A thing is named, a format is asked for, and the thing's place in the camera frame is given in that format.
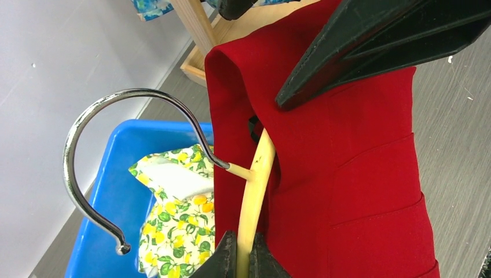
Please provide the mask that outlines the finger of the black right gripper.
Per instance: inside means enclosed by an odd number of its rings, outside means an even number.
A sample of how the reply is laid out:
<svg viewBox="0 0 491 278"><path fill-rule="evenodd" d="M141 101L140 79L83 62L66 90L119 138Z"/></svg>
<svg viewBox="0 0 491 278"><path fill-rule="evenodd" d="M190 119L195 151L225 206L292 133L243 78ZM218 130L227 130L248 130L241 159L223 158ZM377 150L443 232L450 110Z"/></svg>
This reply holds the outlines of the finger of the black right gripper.
<svg viewBox="0 0 491 278"><path fill-rule="evenodd" d="M283 110L350 82L452 56L490 26L490 1L342 1L276 96Z"/></svg>

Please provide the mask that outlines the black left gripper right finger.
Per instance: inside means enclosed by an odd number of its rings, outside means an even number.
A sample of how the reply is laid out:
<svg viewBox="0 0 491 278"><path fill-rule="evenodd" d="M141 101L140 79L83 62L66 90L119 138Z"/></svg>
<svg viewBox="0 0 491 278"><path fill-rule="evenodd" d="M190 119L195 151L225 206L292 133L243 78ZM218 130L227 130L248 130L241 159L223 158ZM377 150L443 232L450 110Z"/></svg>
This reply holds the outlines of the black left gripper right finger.
<svg viewBox="0 0 491 278"><path fill-rule="evenodd" d="M291 278L291 275L272 256L264 236L255 234L249 266L250 278Z"/></svg>

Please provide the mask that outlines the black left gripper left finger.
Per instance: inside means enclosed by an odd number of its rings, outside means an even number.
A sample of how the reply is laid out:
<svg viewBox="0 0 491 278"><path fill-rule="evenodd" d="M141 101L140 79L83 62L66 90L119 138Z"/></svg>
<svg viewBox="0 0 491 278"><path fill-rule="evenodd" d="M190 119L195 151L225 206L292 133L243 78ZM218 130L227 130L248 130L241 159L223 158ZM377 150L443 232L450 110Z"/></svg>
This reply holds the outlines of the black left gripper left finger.
<svg viewBox="0 0 491 278"><path fill-rule="evenodd" d="M235 278L237 236L226 231L212 256L201 265L190 278Z"/></svg>

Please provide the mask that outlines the lemon print skirt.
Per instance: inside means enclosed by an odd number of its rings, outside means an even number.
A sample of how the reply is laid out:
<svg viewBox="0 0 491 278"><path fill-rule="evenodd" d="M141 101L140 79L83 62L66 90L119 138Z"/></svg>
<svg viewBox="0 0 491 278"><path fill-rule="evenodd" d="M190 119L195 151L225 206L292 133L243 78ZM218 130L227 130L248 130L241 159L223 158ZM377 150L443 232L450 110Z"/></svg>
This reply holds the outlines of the lemon print skirt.
<svg viewBox="0 0 491 278"><path fill-rule="evenodd" d="M190 277L215 250L213 164L195 144L146 155L129 172L155 197L141 227L139 272Z"/></svg>

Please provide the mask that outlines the wooden hanger with metal hook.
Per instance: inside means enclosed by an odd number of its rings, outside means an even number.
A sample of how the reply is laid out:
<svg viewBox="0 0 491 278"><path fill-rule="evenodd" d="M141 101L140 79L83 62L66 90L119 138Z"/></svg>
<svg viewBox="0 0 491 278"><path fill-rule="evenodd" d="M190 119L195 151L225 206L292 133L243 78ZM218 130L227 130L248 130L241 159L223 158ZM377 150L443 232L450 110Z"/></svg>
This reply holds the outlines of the wooden hanger with metal hook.
<svg viewBox="0 0 491 278"><path fill-rule="evenodd" d="M129 120L110 137L90 199L75 178L82 130L105 107L132 97L163 100L186 123ZM64 149L65 186L85 215L66 277L287 277L256 232L275 148L263 132L249 169L213 153L209 124L173 96L128 89L89 106ZM245 179L237 232L215 237L214 167Z"/></svg>

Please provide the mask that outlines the red pleated skirt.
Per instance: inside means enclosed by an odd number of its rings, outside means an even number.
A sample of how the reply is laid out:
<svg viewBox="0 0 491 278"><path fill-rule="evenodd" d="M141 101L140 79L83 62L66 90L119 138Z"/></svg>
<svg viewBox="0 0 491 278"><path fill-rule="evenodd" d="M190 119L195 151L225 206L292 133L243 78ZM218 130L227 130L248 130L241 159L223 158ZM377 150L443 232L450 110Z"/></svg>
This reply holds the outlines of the red pleated skirt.
<svg viewBox="0 0 491 278"><path fill-rule="evenodd" d="M249 167L248 122L277 157L258 231L292 277L439 277L412 131L409 67L291 111L276 94L338 1L318 1L205 59L214 152Z"/></svg>

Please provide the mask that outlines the wooden rack base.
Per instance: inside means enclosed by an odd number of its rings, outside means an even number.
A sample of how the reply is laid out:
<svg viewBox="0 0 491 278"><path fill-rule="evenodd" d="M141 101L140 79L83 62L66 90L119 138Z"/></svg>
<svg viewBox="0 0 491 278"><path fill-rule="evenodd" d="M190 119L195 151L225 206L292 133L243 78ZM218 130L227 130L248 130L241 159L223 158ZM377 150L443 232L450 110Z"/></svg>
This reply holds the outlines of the wooden rack base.
<svg viewBox="0 0 491 278"><path fill-rule="evenodd" d="M293 11L313 3L314 1L293 1L279 5L260 6L250 9L239 19L233 21L225 20L217 15L213 21L210 20L218 41L217 45L247 36L264 25L274 23ZM181 65L181 70L190 80L206 87L204 57L195 44Z"/></svg>

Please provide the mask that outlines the blue plastic bin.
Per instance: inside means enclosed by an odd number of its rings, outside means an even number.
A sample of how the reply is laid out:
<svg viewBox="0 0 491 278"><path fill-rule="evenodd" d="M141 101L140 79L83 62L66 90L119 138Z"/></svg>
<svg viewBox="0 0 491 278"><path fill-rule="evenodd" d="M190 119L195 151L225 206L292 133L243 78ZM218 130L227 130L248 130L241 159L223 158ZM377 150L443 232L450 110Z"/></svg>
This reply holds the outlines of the blue plastic bin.
<svg viewBox="0 0 491 278"><path fill-rule="evenodd" d="M185 148L195 143L197 138L187 122L133 119L122 122L113 130L89 203L124 232L131 251L118 255L115 239L84 218L66 277L145 277L137 267L138 242L155 197L130 174L129 167L145 155Z"/></svg>

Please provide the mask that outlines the black garment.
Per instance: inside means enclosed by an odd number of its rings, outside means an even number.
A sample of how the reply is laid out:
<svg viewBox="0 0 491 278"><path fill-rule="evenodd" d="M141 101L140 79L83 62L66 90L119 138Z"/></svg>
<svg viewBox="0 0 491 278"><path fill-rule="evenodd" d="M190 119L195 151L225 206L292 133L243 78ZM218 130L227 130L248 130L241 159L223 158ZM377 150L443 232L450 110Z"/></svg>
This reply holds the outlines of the black garment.
<svg viewBox="0 0 491 278"><path fill-rule="evenodd" d="M225 20L237 20L256 3L257 0L217 0L217 11Z"/></svg>

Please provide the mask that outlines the blue floral garment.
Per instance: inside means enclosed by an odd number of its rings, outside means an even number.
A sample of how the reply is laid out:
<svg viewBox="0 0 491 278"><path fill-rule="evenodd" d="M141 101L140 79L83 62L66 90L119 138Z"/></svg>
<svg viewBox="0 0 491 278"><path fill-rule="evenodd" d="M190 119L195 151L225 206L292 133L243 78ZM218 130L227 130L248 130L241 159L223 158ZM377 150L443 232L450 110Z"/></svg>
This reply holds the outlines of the blue floral garment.
<svg viewBox="0 0 491 278"><path fill-rule="evenodd" d="M137 14L142 21L149 21L163 16L170 11L174 10L170 1L161 0L137 0L131 1L134 5ZM217 0L206 0L201 1L208 3L211 7L217 10ZM268 6L268 5L279 5L282 3L289 3L289 0L257 0L257 3L253 6Z"/></svg>

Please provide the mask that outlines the wooden rack post left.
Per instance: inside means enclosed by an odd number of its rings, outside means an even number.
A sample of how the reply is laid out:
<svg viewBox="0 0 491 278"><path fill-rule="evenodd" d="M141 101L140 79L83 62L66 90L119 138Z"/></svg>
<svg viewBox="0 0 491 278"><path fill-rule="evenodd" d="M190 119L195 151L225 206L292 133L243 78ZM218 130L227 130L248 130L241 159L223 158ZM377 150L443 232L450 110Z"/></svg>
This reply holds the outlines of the wooden rack post left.
<svg viewBox="0 0 491 278"><path fill-rule="evenodd" d="M174 10L201 54L206 56L218 44L211 22L199 0L171 0Z"/></svg>

